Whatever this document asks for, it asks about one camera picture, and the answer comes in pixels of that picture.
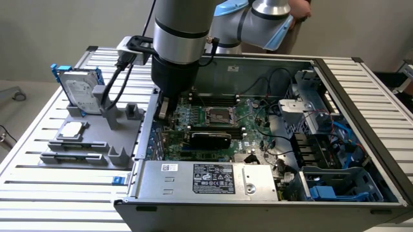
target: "wall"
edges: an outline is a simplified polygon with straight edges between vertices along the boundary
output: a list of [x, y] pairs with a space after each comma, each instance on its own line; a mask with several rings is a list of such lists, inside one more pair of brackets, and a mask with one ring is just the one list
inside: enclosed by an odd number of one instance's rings
[[315, 0], [293, 49], [297, 55], [361, 57], [393, 71], [413, 48], [412, 0]]
[[[0, 0], [0, 79], [55, 81], [90, 45], [142, 33], [152, 0]], [[147, 36], [153, 36], [153, 26]]]

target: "power supply label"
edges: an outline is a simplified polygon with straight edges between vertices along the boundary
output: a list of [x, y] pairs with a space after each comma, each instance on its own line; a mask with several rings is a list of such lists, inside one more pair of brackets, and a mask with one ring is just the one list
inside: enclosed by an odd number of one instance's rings
[[200, 194], [236, 194], [233, 165], [194, 164], [193, 191]]

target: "green circuit board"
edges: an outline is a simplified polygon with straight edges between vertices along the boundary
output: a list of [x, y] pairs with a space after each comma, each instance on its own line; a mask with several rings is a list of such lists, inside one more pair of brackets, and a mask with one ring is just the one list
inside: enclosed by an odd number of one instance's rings
[[[252, 103], [254, 99], [242, 99], [234, 107], [205, 107], [193, 106], [186, 99], [181, 99], [176, 114], [173, 116], [174, 127], [164, 133], [165, 145], [165, 160], [188, 160], [188, 161], [222, 161], [229, 162], [234, 154], [249, 154], [252, 149], [260, 149], [260, 142], [265, 144], [270, 138], [264, 136], [257, 131], [256, 116], [261, 107], [253, 108]], [[229, 119], [216, 118], [209, 119], [206, 116], [214, 115], [216, 112], [232, 112]], [[262, 119], [266, 112], [261, 111], [257, 118]], [[245, 128], [244, 133], [246, 136], [242, 139], [233, 139], [230, 148], [222, 150], [200, 150], [193, 149], [189, 144], [188, 126], [193, 127], [232, 127]], [[270, 128], [260, 127], [264, 133], [270, 134]]]

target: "caster wheel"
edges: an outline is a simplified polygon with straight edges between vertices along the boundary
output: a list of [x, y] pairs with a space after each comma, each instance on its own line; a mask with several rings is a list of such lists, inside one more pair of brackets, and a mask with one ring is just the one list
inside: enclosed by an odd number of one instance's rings
[[14, 100], [21, 102], [26, 100], [26, 94], [22, 92], [15, 93]]

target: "person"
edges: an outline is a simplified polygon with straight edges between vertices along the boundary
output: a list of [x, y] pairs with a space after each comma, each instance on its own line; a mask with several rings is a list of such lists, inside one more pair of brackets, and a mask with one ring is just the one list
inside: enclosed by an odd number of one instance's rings
[[291, 14], [295, 17], [291, 24], [289, 32], [285, 35], [282, 43], [276, 51], [265, 50], [254, 45], [242, 43], [242, 52], [249, 53], [272, 53], [272, 54], [291, 54], [295, 43], [297, 41], [299, 32], [301, 29], [303, 22], [312, 17], [312, 0], [289, 0]]

